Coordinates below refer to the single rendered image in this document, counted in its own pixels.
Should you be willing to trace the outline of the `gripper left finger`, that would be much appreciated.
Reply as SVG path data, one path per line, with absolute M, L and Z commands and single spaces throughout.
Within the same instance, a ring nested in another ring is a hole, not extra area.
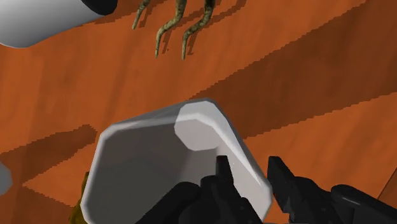
M 263 224 L 233 184 L 226 155 L 216 157 L 216 174 L 200 184 L 180 182 L 136 224 Z

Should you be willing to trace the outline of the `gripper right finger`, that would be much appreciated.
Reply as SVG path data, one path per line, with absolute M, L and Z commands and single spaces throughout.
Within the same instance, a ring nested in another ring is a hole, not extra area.
M 397 224 L 397 209 L 350 185 L 328 192 L 295 176 L 280 157 L 268 158 L 267 179 L 277 204 L 294 224 Z

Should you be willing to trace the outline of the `white faceted cup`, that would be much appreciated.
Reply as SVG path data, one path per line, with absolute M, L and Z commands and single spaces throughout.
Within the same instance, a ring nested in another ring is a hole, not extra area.
M 234 184 L 260 218 L 272 187 L 225 112 L 211 99 L 180 102 L 100 134 L 82 200 L 88 224 L 135 224 L 174 185 L 199 183 L 228 157 Z

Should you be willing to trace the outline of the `olive yellow object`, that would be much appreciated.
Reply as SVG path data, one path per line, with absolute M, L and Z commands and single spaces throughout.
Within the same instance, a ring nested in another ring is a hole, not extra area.
M 68 219 L 69 224 L 88 224 L 83 217 L 83 213 L 82 213 L 81 206 L 80 206 L 81 200 L 82 200 L 82 197 L 84 194 L 84 190 L 85 190 L 85 187 L 87 184 L 88 175 L 89 175 L 89 172 L 86 172 L 84 180 L 81 184 L 81 197 L 71 211 L 71 215 Z

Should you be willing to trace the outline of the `olive green tentacled figure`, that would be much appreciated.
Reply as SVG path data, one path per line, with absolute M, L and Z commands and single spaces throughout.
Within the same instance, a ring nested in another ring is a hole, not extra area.
M 151 0 L 142 0 L 142 2 L 140 3 L 137 9 L 136 17 L 134 23 L 132 24 L 132 29 L 136 28 L 142 12 L 149 5 L 150 2 Z M 187 4 L 187 0 L 176 0 L 174 17 L 168 22 L 166 22 L 163 26 L 161 26 L 161 28 L 159 28 L 156 35 L 155 57 L 158 57 L 158 51 L 160 48 L 160 40 L 162 38 L 162 35 L 181 21 L 185 12 L 186 4 Z M 188 28 L 184 32 L 183 41 L 182 41 L 182 53 L 181 53 L 181 58 L 183 60 L 185 59 L 186 56 L 186 45 L 188 38 L 195 32 L 199 31 L 201 28 L 203 28 L 210 21 L 214 7 L 215 7 L 215 0 L 204 0 L 203 17 L 197 23 L 193 24 L 190 28 Z

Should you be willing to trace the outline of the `grey rounded object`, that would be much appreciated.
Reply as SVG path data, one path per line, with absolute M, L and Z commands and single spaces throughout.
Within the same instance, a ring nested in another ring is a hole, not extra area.
M 4 195 L 13 185 L 11 171 L 0 162 L 0 196 Z

